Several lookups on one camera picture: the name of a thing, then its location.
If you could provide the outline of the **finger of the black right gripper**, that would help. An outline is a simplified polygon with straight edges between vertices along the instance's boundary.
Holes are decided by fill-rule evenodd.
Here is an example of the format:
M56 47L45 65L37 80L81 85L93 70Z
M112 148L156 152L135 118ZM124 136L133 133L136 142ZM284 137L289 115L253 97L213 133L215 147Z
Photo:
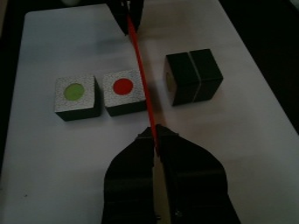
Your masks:
M107 0L107 7L109 8L121 32L127 35L127 0Z
M129 0L129 16L135 26L139 29L144 9L144 0Z

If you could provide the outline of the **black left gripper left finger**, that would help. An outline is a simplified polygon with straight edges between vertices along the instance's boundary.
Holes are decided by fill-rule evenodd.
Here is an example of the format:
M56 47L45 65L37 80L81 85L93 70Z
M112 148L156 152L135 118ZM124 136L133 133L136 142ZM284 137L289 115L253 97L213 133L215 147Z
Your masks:
M107 168L100 224L156 224L153 166L155 140L147 128Z

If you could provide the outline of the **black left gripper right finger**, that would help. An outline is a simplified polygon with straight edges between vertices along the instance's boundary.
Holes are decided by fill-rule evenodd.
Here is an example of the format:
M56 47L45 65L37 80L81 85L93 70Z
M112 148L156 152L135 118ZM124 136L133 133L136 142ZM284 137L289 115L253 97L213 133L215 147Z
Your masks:
M227 173L212 154L156 126L172 224L240 224Z

